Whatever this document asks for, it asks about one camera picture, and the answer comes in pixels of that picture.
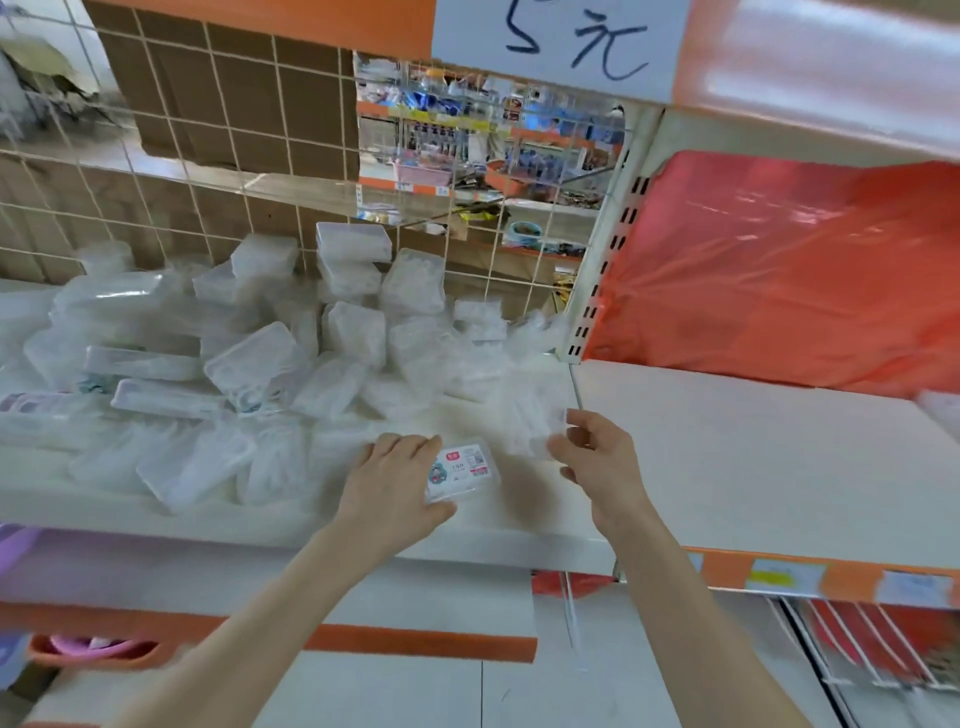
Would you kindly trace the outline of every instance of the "left hand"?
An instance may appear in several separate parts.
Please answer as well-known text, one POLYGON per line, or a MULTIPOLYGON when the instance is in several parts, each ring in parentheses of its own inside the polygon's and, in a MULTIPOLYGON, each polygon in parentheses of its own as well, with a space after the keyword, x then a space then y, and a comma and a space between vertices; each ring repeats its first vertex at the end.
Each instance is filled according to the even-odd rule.
POLYGON ((442 500, 426 505, 430 468, 443 446, 439 435, 380 435, 347 478, 334 523, 347 529, 380 564, 422 541, 457 512, 442 500))

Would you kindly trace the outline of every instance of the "chinese character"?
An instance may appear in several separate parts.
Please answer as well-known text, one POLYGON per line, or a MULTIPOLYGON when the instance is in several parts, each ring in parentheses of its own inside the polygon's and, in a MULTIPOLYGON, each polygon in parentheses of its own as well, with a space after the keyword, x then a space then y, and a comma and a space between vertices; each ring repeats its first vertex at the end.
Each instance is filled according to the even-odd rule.
MULTIPOLYGON (((553 0, 534 0, 537 3, 549 3, 553 0)), ((520 4, 520 0, 510 0, 510 9, 507 10, 507 27, 510 28, 511 33, 519 38, 523 38, 527 41, 526 45, 508 45, 507 50, 513 51, 514 53, 532 53, 534 55, 540 52, 540 44, 537 43, 533 36, 531 36, 526 31, 522 31, 518 28, 514 22, 514 14, 516 13, 516 6, 520 4)))
POLYGON ((604 72, 604 75, 611 81, 623 81, 624 79, 629 79, 635 73, 637 73, 638 71, 642 71, 644 68, 646 68, 649 65, 649 63, 641 63, 634 70, 630 71, 629 73, 625 73, 622 76, 614 75, 613 73, 610 72, 610 69, 608 68, 608 64, 610 63, 610 51, 613 48, 613 43, 620 36, 628 36, 633 33, 645 33, 647 30, 647 26, 638 25, 634 28, 624 28, 623 30, 620 30, 620 31, 612 31, 607 27, 607 17, 601 12, 584 10, 584 15, 586 15, 590 20, 597 23, 597 25, 590 25, 586 28, 578 28, 575 31, 576 36, 577 37, 589 36, 591 33, 595 35, 593 37, 593 40, 591 40, 586 46, 584 46, 584 49, 577 55, 577 58, 573 60, 573 63, 570 65, 570 68, 576 68, 580 64, 580 61, 582 61, 587 56, 587 54, 590 51, 592 51, 593 48, 596 47, 596 45, 604 38, 607 39, 607 46, 603 49, 603 72, 604 72))

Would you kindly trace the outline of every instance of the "shelf price label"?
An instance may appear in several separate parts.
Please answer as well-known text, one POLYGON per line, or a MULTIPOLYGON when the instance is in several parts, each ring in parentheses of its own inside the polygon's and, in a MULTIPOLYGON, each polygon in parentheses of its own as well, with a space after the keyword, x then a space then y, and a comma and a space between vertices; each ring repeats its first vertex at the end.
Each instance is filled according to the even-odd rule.
POLYGON ((875 600, 880 604, 949 609, 952 593, 953 579, 950 576, 885 571, 876 587, 875 600))
POLYGON ((667 104, 690 3, 437 0, 432 55, 468 68, 667 104))
POLYGON ((820 596, 820 581, 826 572, 825 564, 756 559, 747 577, 747 589, 751 592, 820 596))

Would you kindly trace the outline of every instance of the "plastic bag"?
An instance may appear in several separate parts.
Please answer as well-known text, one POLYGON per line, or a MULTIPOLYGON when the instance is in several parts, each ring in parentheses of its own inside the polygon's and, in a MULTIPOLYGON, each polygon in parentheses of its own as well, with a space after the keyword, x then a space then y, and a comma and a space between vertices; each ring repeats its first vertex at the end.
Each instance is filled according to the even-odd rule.
POLYGON ((190 427, 166 448, 151 453, 136 473, 170 512, 182 513, 250 464, 253 437, 236 417, 190 427))
POLYGON ((237 475, 237 497, 244 505, 266 505, 314 495, 318 486, 307 470, 308 437, 296 417, 276 415, 257 421, 256 453, 237 475))
POLYGON ((600 286, 588 358, 960 393, 960 167, 681 152, 600 286))
POLYGON ((383 280, 380 306, 392 316, 436 316, 444 312, 444 259, 403 248, 383 280))
POLYGON ((551 435, 566 432, 567 392, 551 376, 510 374, 500 391, 504 449, 511 455, 552 459, 551 435))
POLYGON ((204 364, 204 373, 240 415, 289 407, 310 376, 310 357, 274 322, 204 364))
POLYGON ((366 364, 324 352, 290 408, 318 420, 335 420, 356 399, 369 372, 366 364))

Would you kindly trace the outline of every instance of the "store shelf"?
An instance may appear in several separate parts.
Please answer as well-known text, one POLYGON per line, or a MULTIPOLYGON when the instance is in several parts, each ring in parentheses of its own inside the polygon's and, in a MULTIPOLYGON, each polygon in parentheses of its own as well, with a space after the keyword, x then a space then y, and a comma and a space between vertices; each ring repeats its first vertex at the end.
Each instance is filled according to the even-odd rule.
MULTIPOLYGON (((553 378, 576 405, 569 366, 545 355, 529 371, 553 378)), ((611 574, 613 552, 590 518, 583 492, 556 463, 504 452, 500 407, 442 398, 409 422, 374 425, 400 433, 440 433, 448 442, 480 436, 490 444, 501 488, 465 498, 456 517, 403 553, 407 558, 611 574)), ((0 513, 5 521, 250 546, 302 546, 332 515, 295 503, 251 508, 221 493, 172 517, 145 489, 109 492, 66 475, 70 454, 0 447, 0 513)))
POLYGON ((913 402, 601 361, 573 372, 584 408, 632 434, 650 498, 711 587, 960 607, 960 446, 913 402), (911 595, 900 573, 946 581, 911 595))
MULTIPOLYGON (((0 626, 195 643, 296 552, 49 531, 0 583, 0 626)), ((353 589, 306 649, 531 662, 530 573, 395 559, 353 589)))

